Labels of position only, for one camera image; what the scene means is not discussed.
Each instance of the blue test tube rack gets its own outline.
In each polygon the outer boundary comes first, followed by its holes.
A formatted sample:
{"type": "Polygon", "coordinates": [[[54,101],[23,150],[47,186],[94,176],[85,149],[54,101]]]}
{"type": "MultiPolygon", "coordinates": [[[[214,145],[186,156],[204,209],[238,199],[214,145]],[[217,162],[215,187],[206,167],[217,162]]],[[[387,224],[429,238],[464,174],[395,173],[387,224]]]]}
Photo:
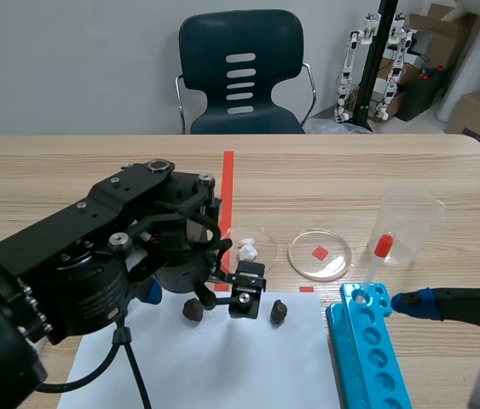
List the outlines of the blue test tube rack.
{"type": "Polygon", "coordinates": [[[384,317],[393,312],[383,284],[369,286],[365,302],[356,297],[361,284],[340,287],[342,302],[327,308],[343,397],[349,409],[412,409],[384,317]]]}

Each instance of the glass petri dish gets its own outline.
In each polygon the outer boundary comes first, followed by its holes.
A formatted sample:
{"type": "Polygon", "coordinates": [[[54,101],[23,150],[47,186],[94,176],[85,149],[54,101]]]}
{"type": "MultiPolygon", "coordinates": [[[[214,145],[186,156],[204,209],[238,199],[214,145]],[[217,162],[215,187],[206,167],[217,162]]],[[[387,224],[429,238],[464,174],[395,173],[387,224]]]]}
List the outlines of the glass petri dish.
{"type": "Polygon", "coordinates": [[[277,261],[278,246],[275,239],[266,233],[263,228],[233,228],[228,233],[223,234],[221,239],[232,239],[232,248],[228,251],[230,253],[230,265],[222,265],[221,270],[224,273],[235,273],[240,258],[238,251],[240,250],[240,243],[243,239],[255,240],[255,249],[257,250],[257,257],[254,262],[264,264],[264,272],[267,273],[272,269],[277,261]]]}
{"type": "Polygon", "coordinates": [[[351,250],[337,234],[327,230],[305,230],[289,243],[289,263],[300,274],[315,281],[342,277],[351,264],[351,250]]]}

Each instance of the pipette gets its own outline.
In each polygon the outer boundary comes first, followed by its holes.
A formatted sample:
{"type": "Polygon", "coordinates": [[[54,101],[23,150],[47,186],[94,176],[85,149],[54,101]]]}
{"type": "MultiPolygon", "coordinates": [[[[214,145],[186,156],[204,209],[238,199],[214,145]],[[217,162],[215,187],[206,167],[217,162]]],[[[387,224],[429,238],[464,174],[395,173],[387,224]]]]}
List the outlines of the pipette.
{"type": "Polygon", "coordinates": [[[370,267],[370,270],[368,270],[367,277],[365,277],[365,280],[362,282],[361,290],[356,297],[356,302],[358,304],[362,304],[366,301],[365,296],[368,292],[368,287],[370,286],[370,283],[373,282],[374,276],[378,272],[380,266],[384,264],[385,258],[390,254],[394,239],[395,235],[393,233],[382,234],[379,238],[376,248],[374,249],[374,255],[376,257],[373,257],[373,265],[370,267]]]}

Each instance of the white cotton ball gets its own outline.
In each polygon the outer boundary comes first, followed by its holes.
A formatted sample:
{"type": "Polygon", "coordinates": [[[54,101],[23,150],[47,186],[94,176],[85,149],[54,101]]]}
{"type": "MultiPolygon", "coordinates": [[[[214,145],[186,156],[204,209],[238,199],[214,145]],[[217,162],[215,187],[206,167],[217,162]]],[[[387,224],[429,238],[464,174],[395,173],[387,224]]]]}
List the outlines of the white cotton ball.
{"type": "Polygon", "coordinates": [[[252,245],[244,245],[242,248],[240,248],[240,251],[238,251],[238,257],[241,261],[247,260],[250,262],[257,258],[257,254],[257,249],[255,249],[252,245]]]}
{"type": "Polygon", "coordinates": [[[243,239],[240,240],[239,247],[243,247],[244,245],[255,245],[255,239],[243,239]]]}

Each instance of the chair leg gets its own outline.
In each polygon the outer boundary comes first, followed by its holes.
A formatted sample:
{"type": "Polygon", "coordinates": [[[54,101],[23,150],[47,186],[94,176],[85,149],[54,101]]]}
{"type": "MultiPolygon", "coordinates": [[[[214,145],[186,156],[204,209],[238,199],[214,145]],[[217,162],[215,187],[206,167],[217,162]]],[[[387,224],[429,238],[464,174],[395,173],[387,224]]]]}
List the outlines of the chair leg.
{"type": "Polygon", "coordinates": [[[314,109],[315,102],[317,101],[317,91],[315,90],[315,80],[314,80],[314,75],[311,72],[311,68],[305,62],[302,63],[302,66],[304,66],[308,71],[309,83],[311,84],[311,94],[312,94],[311,107],[309,107],[308,113],[306,114],[306,116],[304,117],[304,120],[301,123],[302,125],[304,125],[309,115],[311,114],[312,110],[314,109]]]}
{"type": "Polygon", "coordinates": [[[182,75],[175,78],[175,89],[177,91],[177,99],[179,100],[179,115],[181,116],[181,130],[182,134],[185,135],[187,132],[185,130],[185,116],[182,112],[182,100],[181,100],[181,90],[179,89],[179,80],[182,78],[182,75]]]}

